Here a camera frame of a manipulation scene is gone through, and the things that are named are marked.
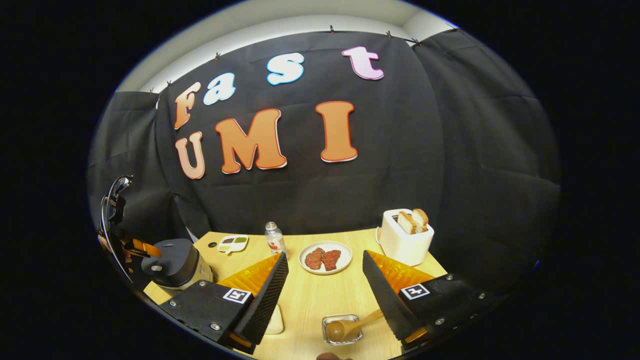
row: steak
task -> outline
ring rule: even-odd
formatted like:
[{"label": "steak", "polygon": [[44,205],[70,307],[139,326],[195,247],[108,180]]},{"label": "steak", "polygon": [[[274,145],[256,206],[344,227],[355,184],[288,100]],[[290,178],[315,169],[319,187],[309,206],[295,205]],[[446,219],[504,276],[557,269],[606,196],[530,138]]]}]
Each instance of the steak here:
[{"label": "steak", "polygon": [[338,262],[340,258],[341,251],[340,250],[331,250],[329,252],[325,252],[322,255],[322,262],[324,264],[324,269],[326,271],[335,270],[335,264]]},{"label": "steak", "polygon": [[307,257],[305,258],[305,264],[307,264],[307,266],[309,266],[309,268],[312,270],[319,270],[323,254],[323,249],[317,248],[316,250],[313,250],[312,252],[307,254]]}]

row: wooden table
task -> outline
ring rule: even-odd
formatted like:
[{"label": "wooden table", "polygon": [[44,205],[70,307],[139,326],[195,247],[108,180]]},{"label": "wooden table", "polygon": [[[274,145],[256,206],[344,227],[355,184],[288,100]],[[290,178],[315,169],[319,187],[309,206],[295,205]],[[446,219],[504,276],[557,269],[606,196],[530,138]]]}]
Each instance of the wooden table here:
[{"label": "wooden table", "polygon": [[[260,360],[315,360],[323,352],[333,352],[341,359],[382,360],[402,354],[400,341],[393,335],[384,320],[376,320],[362,329],[362,339],[352,345],[331,346],[324,342],[322,318],[328,315],[354,313],[360,318],[379,308],[362,272],[362,253],[371,250],[384,254],[375,240],[375,229],[346,233],[286,235],[285,245],[289,255],[289,275],[282,288],[278,305],[282,312],[284,331],[280,334],[265,334],[252,357]],[[263,234],[249,235],[249,243],[241,252],[231,256],[215,248],[212,241],[220,243],[224,233],[207,233],[195,243],[203,258],[217,273],[216,281],[271,256]],[[353,259],[343,271],[331,275],[316,275],[306,271],[298,262],[298,255],[307,245],[318,241],[339,241],[353,253]],[[438,277],[446,271],[427,254],[425,261],[415,268]],[[173,296],[172,293],[149,283],[145,293],[157,304]]]}]

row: plastic bottle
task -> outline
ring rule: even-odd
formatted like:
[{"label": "plastic bottle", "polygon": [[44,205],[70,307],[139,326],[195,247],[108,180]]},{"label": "plastic bottle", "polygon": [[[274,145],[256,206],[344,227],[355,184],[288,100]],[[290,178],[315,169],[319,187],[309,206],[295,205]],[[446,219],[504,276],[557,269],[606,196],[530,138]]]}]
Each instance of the plastic bottle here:
[{"label": "plastic bottle", "polygon": [[284,245],[284,238],[282,236],[282,232],[273,221],[268,222],[264,228],[266,231],[264,232],[264,236],[267,238],[267,245],[271,248],[272,254],[278,254],[280,252],[284,252],[287,254],[287,248]]}]

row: clip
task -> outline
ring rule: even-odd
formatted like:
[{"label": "clip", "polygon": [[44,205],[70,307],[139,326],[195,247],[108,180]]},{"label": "clip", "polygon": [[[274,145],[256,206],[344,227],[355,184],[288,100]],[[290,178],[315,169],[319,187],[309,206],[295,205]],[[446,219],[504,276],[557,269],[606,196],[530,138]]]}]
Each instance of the clip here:
[{"label": "clip", "polygon": [[457,32],[460,32],[460,29],[459,29],[459,28],[454,28],[454,27],[453,27],[453,26],[451,26],[451,25],[449,25],[449,26],[450,26],[453,30],[455,30],[455,31],[457,31]]}]

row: letter m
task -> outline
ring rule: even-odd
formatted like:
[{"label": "letter m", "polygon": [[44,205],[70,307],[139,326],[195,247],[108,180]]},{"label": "letter m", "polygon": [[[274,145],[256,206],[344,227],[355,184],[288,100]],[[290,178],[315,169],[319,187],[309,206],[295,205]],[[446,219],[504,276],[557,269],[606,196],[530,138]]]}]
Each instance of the letter m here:
[{"label": "letter m", "polygon": [[240,171],[240,164],[234,153],[250,170],[253,167],[255,151],[258,150],[258,160],[255,166],[259,169],[281,168],[286,166],[287,158],[280,153],[278,143],[278,119],[280,110],[266,109],[259,111],[253,117],[249,127],[249,134],[245,134],[235,119],[226,119],[216,124],[216,131],[220,134],[222,143],[222,172],[235,174]]}]

